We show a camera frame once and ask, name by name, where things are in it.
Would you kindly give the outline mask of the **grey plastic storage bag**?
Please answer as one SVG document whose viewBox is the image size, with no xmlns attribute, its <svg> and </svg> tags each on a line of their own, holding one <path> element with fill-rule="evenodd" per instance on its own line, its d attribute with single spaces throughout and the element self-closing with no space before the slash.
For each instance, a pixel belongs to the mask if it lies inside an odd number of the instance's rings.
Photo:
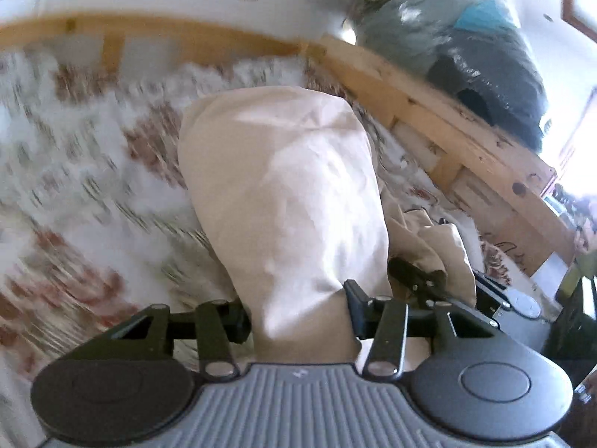
<svg viewBox="0 0 597 448">
<path fill-rule="evenodd" d="M 547 96 L 507 0 L 352 0 L 357 43 L 536 153 Z"/>
</svg>

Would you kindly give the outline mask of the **beige hooded garment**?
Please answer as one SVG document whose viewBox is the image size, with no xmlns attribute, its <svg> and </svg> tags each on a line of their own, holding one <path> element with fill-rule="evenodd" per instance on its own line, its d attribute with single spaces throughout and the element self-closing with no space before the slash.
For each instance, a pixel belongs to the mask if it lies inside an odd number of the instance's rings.
<svg viewBox="0 0 597 448">
<path fill-rule="evenodd" d="M 360 345 L 343 284 L 391 294 L 394 258 L 476 303 L 457 228 L 402 210 L 339 97 L 259 87 L 199 99 L 183 114 L 178 160 L 206 238 L 250 312 L 260 362 L 354 361 Z"/>
</svg>

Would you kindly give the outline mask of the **wooden bed frame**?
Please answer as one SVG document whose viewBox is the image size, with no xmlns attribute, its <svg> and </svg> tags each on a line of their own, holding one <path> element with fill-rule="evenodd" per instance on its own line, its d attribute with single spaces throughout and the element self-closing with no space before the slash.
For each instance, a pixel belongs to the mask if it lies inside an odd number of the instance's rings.
<svg viewBox="0 0 597 448">
<path fill-rule="evenodd" d="M 554 168 L 506 131 L 380 56 L 335 37 L 286 41 L 233 27 L 142 13 L 52 14 L 3 23 L 1 46 L 51 44 L 104 85 L 181 64 L 230 70 L 247 58 L 302 56 L 336 79 L 415 157 L 434 185 L 526 273 L 574 259 L 573 232 L 546 204 Z"/>
</svg>

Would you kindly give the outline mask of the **floral white bed cover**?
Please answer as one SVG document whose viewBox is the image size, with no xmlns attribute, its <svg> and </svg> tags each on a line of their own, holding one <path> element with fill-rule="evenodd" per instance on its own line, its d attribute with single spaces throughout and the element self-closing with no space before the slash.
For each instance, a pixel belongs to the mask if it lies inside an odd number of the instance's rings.
<svg viewBox="0 0 597 448">
<path fill-rule="evenodd" d="M 300 57 L 186 65 L 122 82 L 46 50 L 1 57 L 1 443 L 44 441 L 29 402 L 41 368 L 150 304 L 236 297 L 178 164 L 183 110 L 258 86 L 351 100 Z"/>
</svg>

